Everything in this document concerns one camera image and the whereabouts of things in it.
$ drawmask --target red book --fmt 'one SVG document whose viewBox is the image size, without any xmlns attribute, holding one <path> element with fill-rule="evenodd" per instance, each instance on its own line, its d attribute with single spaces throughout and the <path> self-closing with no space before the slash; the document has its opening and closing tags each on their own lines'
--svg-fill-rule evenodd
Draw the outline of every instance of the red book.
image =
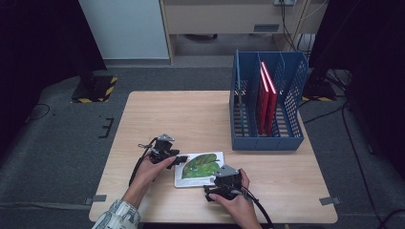
<svg viewBox="0 0 405 229">
<path fill-rule="evenodd" d="M 277 91 L 276 87 L 273 83 L 273 80 L 271 79 L 270 73 L 268 72 L 267 66 L 265 62 L 261 63 L 262 68 L 265 76 L 267 83 L 269 85 L 269 96 L 268 96 L 268 104 L 267 104 L 267 111 L 266 111 L 266 121 L 265 121 L 265 129 L 267 135 L 271 135 L 271 129 L 272 129 L 272 124 L 274 120 L 274 113 L 276 111 L 277 107 Z"/>
<path fill-rule="evenodd" d="M 266 111 L 269 96 L 270 88 L 267 83 L 266 74 L 263 71 L 263 68 L 260 68 L 260 85 L 256 106 L 257 130 L 259 135 L 262 135 L 265 132 Z"/>
</svg>

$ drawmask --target hazard tape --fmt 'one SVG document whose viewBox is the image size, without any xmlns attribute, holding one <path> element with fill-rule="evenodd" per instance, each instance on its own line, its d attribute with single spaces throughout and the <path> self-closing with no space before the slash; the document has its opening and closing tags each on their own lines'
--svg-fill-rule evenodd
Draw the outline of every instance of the hazard tape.
<svg viewBox="0 0 405 229">
<path fill-rule="evenodd" d="M 117 82 L 117 77 L 113 77 L 111 79 L 110 86 L 108 87 L 107 91 L 105 92 L 105 95 L 100 98 L 79 98 L 79 99 L 74 99 L 72 100 L 73 103 L 92 103 L 92 102 L 105 102 L 110 98 L 111 93 L 113 92 L 114 86 L 116 86 Z"/>
<path fill-rule="evenodd" d="M 335 97 L 321 97 L 321 96 L 303 96 L 302 97 L 303 101 L 324 101 L 324 102 L 329 102 L 329 101 L 335 101 Z"/>
</svg>

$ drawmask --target black device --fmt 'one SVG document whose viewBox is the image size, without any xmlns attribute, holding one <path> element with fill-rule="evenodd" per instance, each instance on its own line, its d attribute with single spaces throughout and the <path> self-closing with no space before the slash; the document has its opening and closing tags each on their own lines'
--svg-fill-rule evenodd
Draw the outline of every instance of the black device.
<svg viewBox="0 0 405 229">
<path fill-rule="evenodd" d="M 138 170 L 140 164 L 142 163 L 143 159 L 147 156 L 146 153 L 148 153 L 149 150 L 151 151 L 149 158 L 150 158 L 151 162 L 154 164 L 164 161 L 165 159 L 169 158 L 170 156 L 176 157 L 176 159 L 173 161 L 173 163 L 170 164 L 169 166 L 167 166 L 166 169 L 171 169 L 173 165 L 179 165 L 179 164 L 187 161 L 188 156 L 178 156 L 180 151 L 171 149 L 173 146 L 171 141 L 175 141 L 175 139 L 167 134 L 163 134 L 163 135 L 153 138 L 153 140 L 149 143 L 149 145 L 142 145 L 142 144 L 138 145 L 139 147 L 144 148 L 145 152 L 139 158 L 137 165 L 135 166 L 134 171 L 131 174 L 131 178 L 129 180 L 129 185 L 131 185 L 132 181 L 134 180 L 137 170 Z"/>
<path fill-rule="evenodd" d="M 217 172 L 215 172 L 214 183 L 217 188 L 210 189 L 204 185 L 203 189 L 206 193 L 205 198 L 208 201 L 213 201 L 209 194 L 218 194 L 226 199 L 232 200 L 239 194 L 242 189 L 242 176 L 239 170 L 230 166 L 224 165 Z"/>
<path fill-rule="evenodd" d="M 209 197 L 210 194 L 217 194 L 228 200 L 232 200 L 238 195 L 243 195 L 245 198 L 253 200 L 256 206 L 260 209 L 267 220 L 268 228 L 274 228 L 274 225 L 271 222 L 271 219 L 268 216 L 265 208 L 262 206 L 262 204 L 260 204 L 259 200 L 254 197 L 253 194 L 246 187 L 242 185 L 241 170 L 236 170 L 228 165 L 224 165 L 223 167 L 218 169 L 217 172 L 214 173 L 214 175 L 214 183 L 217 187 L 209 188 L 206 185 L 203 186 L 203 189 L 206 193 L 205 198 L 208 202 L 214 201 L 212 198 Z"/>
</svg>

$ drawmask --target hand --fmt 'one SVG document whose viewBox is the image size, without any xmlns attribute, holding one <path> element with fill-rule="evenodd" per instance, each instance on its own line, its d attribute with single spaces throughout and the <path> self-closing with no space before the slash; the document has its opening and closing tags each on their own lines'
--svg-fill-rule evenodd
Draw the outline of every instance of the hand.
<svg viewBox="0 0 405 229">
<path fill-rule="evenodd" d="M 250 181 L 243 169 L 241 169 L 241 175 L 242 185 L 247 189 Z M 232 200 L 216 194 L 210 194 L 209 197 L 221 204 L 240 227 L 244 229 L 262 228 L 259 220 L 257 220 L 253 202 L 247 200 L 243 195 L 238 195 Z"/>
<path fill-rule="evenodd" d="M 148 192 L 155 177 L 176 159 L 171 156 L 158 164 L 153 164 L 149 155 L 150 153 L 143 158 L 131 186 L 122 197 L 122 200 L 131 203 L 136 208 L 139 208 L 143 196 Z"/>
</svg>

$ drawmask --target electrical cord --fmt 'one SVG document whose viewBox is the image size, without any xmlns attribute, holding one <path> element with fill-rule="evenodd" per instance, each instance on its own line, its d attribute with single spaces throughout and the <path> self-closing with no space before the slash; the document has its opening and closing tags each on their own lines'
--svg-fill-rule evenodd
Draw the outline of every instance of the electrical cord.
<svg viewBox="0 0 405 229">
<path fill-rule="evenodd" d="M 346 70 L 343 70 L 343 73 L 345 73 L 348 76 L 347 84 L 350 85 L 352 83 L 352 73 L 348 73 L 346 72 Z"/>
<path fill-rule="evenodd" d="M 307 47 L 307 59 L 309 59 L 309 57 L 310 57 L 310 44 L 312 43 L 312 34 L 310 35 L 310 37 L 309 37 L 309 43 L 308 43 L 308 47 Z"/>
<path fill-rule="evenodd" d="M 343 80 L 341 80 L 340 77 L 337 76 L 336 69 L 332 69 L 331 71 L 333 72 L 333 77 L 337 80 L 338 84 L 343 88 L 343 91 L 346 91 L 348 85 L 345 82 L 343 82 Z"/>
<path fill-rule="evenodd" d="M 397 213 L 402 213 L 402 212 L 405 213 L 405 209 L 397 209 L 397 210 L 392 211 L 392 212 L 380 223 L 380 225 L 378 226 L 377 229 L 381 229 L 381 228 L 385 227 L 385 223 L 386 223 L 388 220 L 390 220 L 391 217 L 393 217 L 393 216 L 394 216 L 395 214 L 397 214 Z"/>
<path fill-rule="evenodd" d="M 328 71 L 328 74 L 330 74 L 332 78 L 325 76 L 325 79 L 327 79 L 330 83 L 336 85 L 336 87 L 338 87 L 342 92 L 346 91 L 348 86 L 339 77 L 337 77 L 336 72 L 330 73 Z"/>
<path fill-rule="evenodd" d="M 145 149 L 145 151 L 143 152 L 142 156 L 138 159 L 137 164 L 135 165 L 134 171 L 131 174 L 131 178 L 129 179 L 129 185 L 131 185 L 132 181 L 134 181 L 135 175 L 139 169 L 140 164 L 142 163 L 142 161 L 145 159 L 146 154 L 148 153 L 149 149 L 153 147 L 153 143 L 158 140 L 157 137 L 154 137 L 151 142 L 149 143 L 149 145 L 142 145 L 139 144 L 139 147 L 142 147 Z"/>
<path fill-rule="evenodd" d="M 345 104 L 342 105 L 342 106 L 340 106 L 340 107 L 338 107 L 336 110 L 334 110 L 334 111 L 332 111 L 332 112 L 329 112 L 329 113 L 326 113 L 326 114 L 318 115 L 318 116 L 316 116 L 316 117 L 314 117 L 314 118 L 312 118 L 312 119 L 310 119 L 310 120 L 304 121 L 303 123 L 304 123 L 304 124 L 308 124 L 308 123 L 310 123 L 310 122 L 312 122 L 312 121 L 314 121 L 314 120 L 316 120 L 316 119 L 319 119 L 319 118 L 321 118 L 321 117 L 328 116 L 328 115 L 332 115 L 332 114 L 334 114 L 334 113 L 336 113 L 336 112 L 342 110 L 344 106 L 345 106 Z"/>
<path fill-rule="evenodd" d="M 268 228 L 269 229 L 274 229 L 274 225 L 273 222 L 270 219 L 270 216 L 268 215 L 268 213 L 266 212 L 266 209 L 263 207 L 263 205 L 259 202 L 259 200 L 253 196 L 253 194 L 244 186 L 242 186 L 242 189 L 238 189 L 235 188 L 233 186 L 227 185 L 227 184 L 223 184 L 223 186 L 228 187 L 231 190 L 235 190 L 239 193 L 241 193 L 242 195 L 244 195 L 246 198 L 250 198 L 255 204 L 256 206 L 260 209 L 260 211 L 262 212 L 263 216 L 265 216 L 267 224 L 268 224 Z"/>
<path fill-rule="evenodd" d="M 378 221 L 380 222 L 380 225 L 381 225 L 381 224 L 382 224 L 382 219 L 381 219 L 381 217 L 379 216 L 379 214 L 378 214 L 377 211 L 376 211 L 376 208 L 375 208 L 375 205 L 374 205 L 374 201 L 373 201 L 372 195 L 371 195 L 371 193 L 370 193 L 369 185 L 368 185 L 367 180 L 366 180 L 366 177 L 365 177 L 365 175 L 364 175 L 363 167 L 361 166 L 360 159 L 359 159 L 359 157 L 358 157 L 358 153 L 357 153 L 357 151 L 356 151 L 356 149 L 355 149 L 355 147 L 354 147 L 354 143 L 353 143 L 353 140 L 352 140 L 352 135 L 351 135 L 351 133 L 350 133 L 350 131 L 349 131 L 348 123 L 347 123 L 346 118 L 345 118 L 345 107 L 346 107 L 347 105 L 348 105 L 348 101 L 346 101 L 345 104 L 343 104 L 343 107 L 342 107 L 342 108 L 343 108 L 343 109 L 342 109 L 343 124 L 345 125 L 346 133 L 348 134 L 349 141 L 350 141 L 350 143 L 351 143 L 352 150 L 353 150 L 353 153 L 354 153 L 354 156 L 355 156 L 355 159 L 356 159 L 358 168 L 360 169 L 360 175 L 361 175 L 361 177 L 362 177 L 362 179 L 363 179 L 363 183 L 364 183 L 364 186 L 365 186 L 365 188 L 366 188 L 367 197 L 369 198 L 370 205 L 372 206 L 373 211 L 374 211 L 374 214 L 375 214 L 375 216 L 377 217 L 377 219 L 378 219 Z"/>
<path fill-rule="evenodd" d="M 47 111 L 46 113 L 44 113 L 43 115 L 39 116 L 39 117 L 35 117 L 35 118 L 31 118 L 31 117 L 30 117 L 30 118 L 28 119 L 28 121 L 34 121 L 34 120 L 41 119 L 42 117 L 46 116 L 46 115 L 50 112 L 50 110 L 51 110 L 51 107 L 50 107 L 49 105 L 47 105 L 47 104 L 44 104 L 44 103 L 38 103 L 38 104 L 36 104 L 36 106 L 45 106 L 45 107 L 48 108 L 48 111 Z"/>
<path fill-rule="evenodd" d="M 302 106 L 306 105 L 306 104 L 307 104 L 307 103 L 309 103 L 309 102 L 310 102 L 310 100 L 307 100 L 307 101 L 305 101 L 305 102 L 301 103 L 301 104 L 298 106 L 298 108 L 300 108 L 300 107 L 302 107 Z"/>
<path fill-rule="evenodd" d="M 286 27 L 286 3 L 284 2 L 284 0 L 280 0 L 280 4 L 281 4 L 281 17 L 283 20 L 283 36 L 286 38 L 287 42 L 289 43 L 289 47 L 292 48 L 295 52 L 297 51 L 297 49 L 295 49 L 294 46 L 294 41 L 291 38 L 291 35 L 289 34 L 289 31 Z"/>
<path fill-rule="evenodd" d="M 305 39 L 304 39 L 304 45 L 305 45 L 305 46 L 308 46 L 308 49 L 307 49 L 306 51 L 303 51 L 303 50 L 300 49 L 301 41 L 303 40 L 303 36 L 304 36 L 304 34 L 301 33 L 300 38 L 298 39 L 298 43 L 297 43 L 297 51 L 299 51 L 299 52 L 304 52 L 304 53 L 305 53 L 305 56 L 306 56 L 306 58 L 307 58 L 307 60 L 308 60 L 309 57 L 310 57 L 310 49 L 309 49 L 310 43 L 309 43 L 309 45 L 307 45 L 307 44 L 306 44 L 307 42 L 306 42 Z"/>
<path fill-rule="evenodd" d="M 313 16 L 316 12 L 318 12 L 319 10 L 321 10 L 321 8 L 322 8 L 322 7 L 325 5 L 325 3 L 327 3 L 327 2 L 328 2 L 328 0 L 325 0 L 325 1 L 321 4 L 321 6 L 319 6 L 316 10 L 312 11 L 312 12 L 311 12 L 310 14 L 308 14 L 306 17 L 301 18 L 300 21 L 304 21 L 305 19 L 307 19 L 307 18 Z"/>
</svg>

